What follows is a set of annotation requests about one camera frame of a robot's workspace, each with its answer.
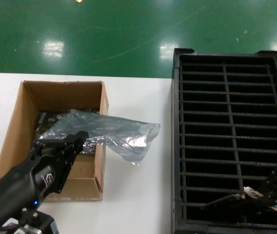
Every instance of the black plastic tray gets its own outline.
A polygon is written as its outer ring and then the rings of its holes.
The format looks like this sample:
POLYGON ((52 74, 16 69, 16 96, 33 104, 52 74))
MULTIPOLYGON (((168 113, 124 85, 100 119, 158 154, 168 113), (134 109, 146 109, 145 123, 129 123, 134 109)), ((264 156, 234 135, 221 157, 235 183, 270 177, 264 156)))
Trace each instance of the black plastic tray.
POLYGON ((172 232, 277 234, 272 209, 226 223, 200 209, 277 165, 277 52, 175 49, 172 76, 172 232))

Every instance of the green floor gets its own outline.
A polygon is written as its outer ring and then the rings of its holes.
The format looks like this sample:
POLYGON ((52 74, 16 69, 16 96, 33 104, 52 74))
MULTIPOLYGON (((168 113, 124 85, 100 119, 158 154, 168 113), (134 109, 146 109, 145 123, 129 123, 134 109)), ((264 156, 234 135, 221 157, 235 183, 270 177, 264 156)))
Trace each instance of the green floor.
POLYGON ((277 50, 277 0, 0 0, 0 72, 170 78, 175 47, 277 50))

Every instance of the plastic bag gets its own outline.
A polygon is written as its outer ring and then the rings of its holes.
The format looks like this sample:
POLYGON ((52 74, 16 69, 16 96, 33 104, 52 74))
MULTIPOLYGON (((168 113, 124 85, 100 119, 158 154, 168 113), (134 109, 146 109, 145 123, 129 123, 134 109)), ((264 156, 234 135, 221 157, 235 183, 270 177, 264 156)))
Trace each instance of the plastic bag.
POLYGON ((40 139, 63 139, 79 131, 90 135, 84 151, 89 151, 89 147, 95 144, 107 145, 126 161, 137 164, 159 134, 160 125, 71 110, 40 139))
MULTIPOLYGON (((94 114, 99 114, 99 111, 94 110, 94 109, 88 109, 88 110, 84 110, 84 111, 94 113, 94 114)), ((45 133, 47 130, 49 130, 58 120, 63 118, 68 113, 69 113, 69 111, 59 112, 59 113, 53 113, 53 112, 39 113, 40 119, 37 124, 35 139, 36 140, 39 139, 43 133, 45 133)), ((84 143, 84 148, 81 153, 82 154, 94 154, 95 146, 96 146, 96 144, 94 144, 94 143, 86 142, 86 143, 84 143)), ((45 154, 48 154, 48 153, 50 153, 50 149, 43 149, 43 152, 45 154)))

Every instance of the black wire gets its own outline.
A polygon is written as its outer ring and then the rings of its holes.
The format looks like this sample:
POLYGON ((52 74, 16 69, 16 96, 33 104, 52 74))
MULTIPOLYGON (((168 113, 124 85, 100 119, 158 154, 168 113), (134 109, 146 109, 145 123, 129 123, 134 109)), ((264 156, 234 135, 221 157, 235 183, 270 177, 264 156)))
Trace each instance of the black wire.
POLYGON ((21 226, 22 226, 21 224, 15 224, 15 225, 10 225, 10 226, 0 227, 0 232, 7 232, 7 231, 15 230, 17 228, 20 228, 21 226))

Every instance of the cardboard box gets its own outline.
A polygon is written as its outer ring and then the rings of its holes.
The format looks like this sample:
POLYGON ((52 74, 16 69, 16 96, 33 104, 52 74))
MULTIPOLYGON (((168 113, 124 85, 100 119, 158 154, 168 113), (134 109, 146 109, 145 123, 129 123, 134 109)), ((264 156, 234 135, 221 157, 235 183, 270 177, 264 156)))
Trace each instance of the cardboard box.
MULTIPOLYGON (((22 82, 0 154, 0 178, 28 156, 38 112, 92 108, 107 115, 108 106, 103 82, 22 82)), ((105 153, 106 147, 97 145, 95 155, 78 155, 62 193, 46 201, 102 200, 105 153)))

